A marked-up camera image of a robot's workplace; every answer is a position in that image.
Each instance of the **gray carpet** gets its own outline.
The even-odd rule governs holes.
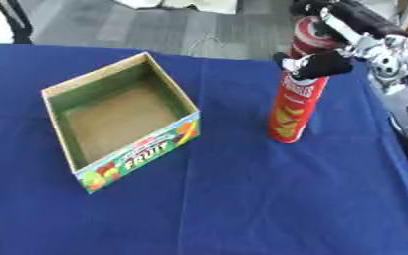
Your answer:
[[[133,10],[112,0],[21,0],[37,44],[150,49],[234,59],[286,50],[291,0],[240,0],[237,15]]]

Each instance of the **red can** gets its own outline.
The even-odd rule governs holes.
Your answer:
[[[320,53],[338,47],[337,42],[316,30],[317,17],[297,21],[291,57]],[[269,119],[269,134],[277,141],[292,143],[300,139],[329,77],[297,81],[282,72],[278,93]]]
[[[298,59],[304,55],[321,53],[339,47],[339,44],[329,35],[317,29],[321,23],[315,16],[307,16],[297,21],[294,29],[290,56]]]
[[[328,77],[297,81],[284,72],[269,119],[269,134],[277,141],[300,139]]]

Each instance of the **table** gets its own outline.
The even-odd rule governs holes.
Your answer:
[[[138,52],[0,45],[0,254],[408,255],[408,162],[360,64],[279,144],[273,62],[153,53],[202,136],[87,195],[40,90]]]

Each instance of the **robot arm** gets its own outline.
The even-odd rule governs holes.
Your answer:
[[[318,16],[345,47],[299,60],[278,54],[281,68],[303,80],[349,72],[351,58],[366,61],[373,91],[408,138],[408,33],[355,0],[302,0],[291,11]]]

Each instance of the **fruit box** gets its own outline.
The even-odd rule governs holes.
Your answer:
[[[148,54],[42,91],[72,174],[93,193],[200,133],[200,113]]]

